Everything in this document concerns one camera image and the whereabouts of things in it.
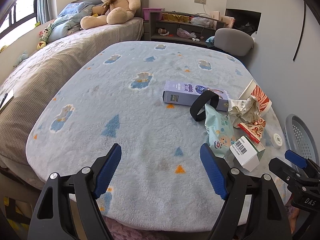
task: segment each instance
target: window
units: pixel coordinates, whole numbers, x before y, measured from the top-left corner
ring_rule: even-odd
[[[37,23],[37,0],[17,0],[0,26],[0,48],[31,31]]]

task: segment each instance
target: crumpled paper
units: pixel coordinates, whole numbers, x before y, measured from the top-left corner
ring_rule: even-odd
[[[239,128],[238,124],[253,123],[260,119],[259,101],[250,95],[247,100],[229,99],[229,119],[233,127]]]

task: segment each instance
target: gray shelf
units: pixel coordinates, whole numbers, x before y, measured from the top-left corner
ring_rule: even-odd
[[[177,21],[161,20],[161,21],[157,21],[157,23],[173,23],[173,24],[179,24],[179,25],[189,25],[189,26],[199,27],[199,28],[207,29],[207,30],[214,30],[214,28],[210,28],[210,27],[203,27],[201,25],[195,25],[192,23],[177,22]]]
[[[155,33],[151,36],[151,40],[171,40],[171,41],[181,41],[181,42],[185,42],[185,43],[193,43],[196,45],[204,45],[207,46],[207,44],[205,43],[205,40],[200,40],[200,41],[193,41],[192,39],[185,39],[185,38],[181,38],[178,35],[174,34],[173,36],[162,36],[158,33]]]
[[[203,17],[195,14],[188,14],[188,13],[180,13],[180,12],[164,12],[164,11],[150,11],[149,12],[149,26],[150,26],[150,33],[145,35],[145,40],[149,41],[163,41],[163,42],[172,42],[172,43],[180,43],[180,44],[187,44],[187,45],[193,45],[198,46],[202,48],[207,48],[207,45],[205,41],[215,35],[216,30],[209,27],[203,27],[199,25],[194,25],[191,23],[185,23],[185,22],[176,22],[176,21],[166,21],[166,20],[157,20],[157,17],[159,16],[159,13],[172,13],[177,15],[185,15],[185,16],[192,16],[192,17],[201,17],[205,19],[209,19],[212,21],[217,22],[217,29],[224,28],[226,26],[225,22],[215,20],[208,17]],[[159,28],[164,28],[167,31],[169,31],[170,34],[173,34],[173,36],[162,36],[158,33]],[[189,32],[189,33],[195,33],[197,38],[204,37],[203,40],[200,41],[193,41],[192,39],[185,39],[181,38],[177,35],[177,29],[182,28],[183,30]]]

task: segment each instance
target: blue gripper pad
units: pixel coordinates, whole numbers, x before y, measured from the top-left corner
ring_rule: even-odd
[[[305,158],[301,157],[300,155],[296,154],[291,150],[287,150],[284,154],[284,157],[292,162],[293,164],[297,165],[300,169],[307,167],[307,161]]]
[[[226,189],[225,178],[211,153],[212,150],[209,148],[209,146],[207,144],[203,144],[200,148],[200,159],[205,171],[207,172],[214,192],[223,200],[226,200],[228,197],[228,192]]]
[[[93,192],[93,196],[95,199],[98,199],[102,194],[106,192],[120,160],[121,146],[117,145],[97,176],[96,188]]]

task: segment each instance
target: window frame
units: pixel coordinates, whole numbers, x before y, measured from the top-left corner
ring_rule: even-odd
[[[9,10],[9,27],[4,29],[0,33],[0,39],[2,39],[4,36],[6,36],[9,32],[13,31],[19,25],[25,23],[28,20],[31,20],[34,17],[38,21],[38,13],[37,13],[37,9],[38,9],[37,5],[38,4],[37,3],[38,3],[38,0],[33,0],[33,13],[32,14],[29,14],[26,17],[16,21],[16,2],[14,2],[13,6]]]

